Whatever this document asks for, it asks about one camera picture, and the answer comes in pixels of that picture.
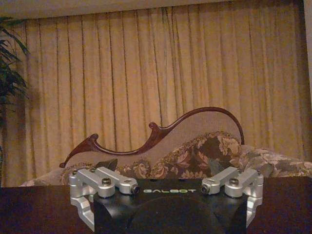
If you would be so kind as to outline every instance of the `dark wooden table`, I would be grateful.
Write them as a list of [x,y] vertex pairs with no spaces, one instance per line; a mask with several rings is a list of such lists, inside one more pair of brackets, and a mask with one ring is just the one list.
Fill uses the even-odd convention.
[[[312,234],[312,179],[267,178],[248,234]],[[68,186],[0,189],[0,234],[92,234]]]

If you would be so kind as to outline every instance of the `floral fabric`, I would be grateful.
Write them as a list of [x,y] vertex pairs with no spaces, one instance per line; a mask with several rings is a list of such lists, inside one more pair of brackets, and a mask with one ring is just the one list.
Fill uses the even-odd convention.
[[312,162],[286,157],[268,149],[256,149],[248,146],[240,157],[230,163],[241,170],[248,168],[260,170],[270,167],[266,177],[309,176],[312,177]]
[[143,158],[116,171],[134,178],[205,178],[231,166],[230,160],[239,153],[239,141],[228,133],[207,133],[184,143],[153,167]]

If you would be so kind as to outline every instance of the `curtain fold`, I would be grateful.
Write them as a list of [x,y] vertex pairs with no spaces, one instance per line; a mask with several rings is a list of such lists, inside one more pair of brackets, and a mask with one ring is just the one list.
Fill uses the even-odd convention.
[[128,151],[194,108],[240,121],[245,143],[312,160],[303,2],[243,0],[32,19],[28,99],[6,112],[4,186],[58,167],[90,134]]

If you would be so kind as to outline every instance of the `logo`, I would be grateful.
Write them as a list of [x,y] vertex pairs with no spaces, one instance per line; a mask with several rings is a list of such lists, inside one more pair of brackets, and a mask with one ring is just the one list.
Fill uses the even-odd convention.
[[147,194],[152,194],[152,193],[161,193],[161,194],[185,194],[185,193],[194,193],[196,189],[169,189],[169,190],[164,190],[164,189],[144,189],[143,192]]

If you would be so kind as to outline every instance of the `screw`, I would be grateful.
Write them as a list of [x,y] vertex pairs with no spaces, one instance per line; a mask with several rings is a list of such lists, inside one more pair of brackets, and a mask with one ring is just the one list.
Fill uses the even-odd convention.
[[210,187],[207,186],[206,184],[202,184],[201,185],[201,192],[204,194],[204,195],[207,195],[210,191]]
[[239,181],[236,178],[231,178],[229,180],[229,184],[232,185],[232,186],[237,186],[239,184]]
[[140,192],[140,187],[135,185],[131,188],[131,194],[138,194]]
[[111,184],[111,179],[110,179],[110,178],[103,178],[103,179],[102,179],[102,184],[103,184],[104,186],[110,185],[110,184]]

